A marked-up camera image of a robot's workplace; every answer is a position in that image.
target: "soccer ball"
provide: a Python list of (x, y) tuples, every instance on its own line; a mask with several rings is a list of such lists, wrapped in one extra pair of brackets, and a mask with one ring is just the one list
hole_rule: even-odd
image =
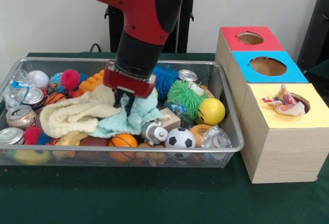
[[(167, 148), (195, 148), (195, 138), (192, 133), (185, 128), (175, 128), (171, 130), (164, 143)], [(170, 156), (176, 159), (184, 159), (190, 153), (173, 152)]]

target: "wire mesh basket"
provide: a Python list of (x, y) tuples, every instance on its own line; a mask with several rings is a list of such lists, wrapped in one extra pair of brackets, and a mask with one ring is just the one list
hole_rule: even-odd
[[(48, 76), (67, 69), (75, 69), (92, 76), (104, 69), (106, 59), (26, 58), (17, 61), (0, 86), (0, 96), (14, 73), (41, 70)], [(198, 75), (220, 99), (226, 115), (219, 127), (231, 139), (231, 148), (141, 148), (96, 146), (0, 145), (0, 165), (46, 166), (160, 166), (160, 167), (219, 167), (224, 168), (235, 152), (243, 148), (244, 140), (235, 113), (232, 97), (221, 65), (215, 62), (159, 61), (159, 66), (170, 65), (174, 70), (188, 69)], [(0, 129), (7, 128), (6, 109), (0, 110)]]

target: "green spiky ball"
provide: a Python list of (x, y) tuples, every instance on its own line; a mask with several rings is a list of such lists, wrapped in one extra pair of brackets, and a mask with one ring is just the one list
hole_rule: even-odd
[(208, 96), (204, 93), (198, 96), (188, 86), (187, 81), (177, 80), (168, 92), (168, 101), (176, 101), (186, 107), (192, 120), (197, 118), (197, 110), (204, 99)]

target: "paper scrap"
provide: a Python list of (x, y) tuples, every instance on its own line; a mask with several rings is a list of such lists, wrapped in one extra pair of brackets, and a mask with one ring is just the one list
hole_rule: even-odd
[(292, 116), (305, 114), (305, 105), (300, 101), (297, 102), (284, 84), (281, 85), (279, 92), (274, 97), (264, 97), (262, 100), (273, 105), (280, 114)]

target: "orange ball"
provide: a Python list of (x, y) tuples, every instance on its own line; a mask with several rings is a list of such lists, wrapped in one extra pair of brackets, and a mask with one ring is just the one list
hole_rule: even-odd
[(66, 97), (61, 94), (61, 93), (52, 93), (45, 101), (45, 106), (47, 105), (50, 105), (50, 104), (54, 104), (54, 103), (57, 103), (57, 102), (61, 102), (61, 101), (64, 101), (66, 100)]
[[(137, 147), (137, 140), (130, 134), (118, 134), (111, 138), (109, 142), (110, 147)], [(135, 153), (134, 152), (117, 152), (110, 151), (109, 155), (112, 159), (119, 162), (128, 162), (130, 161)]]

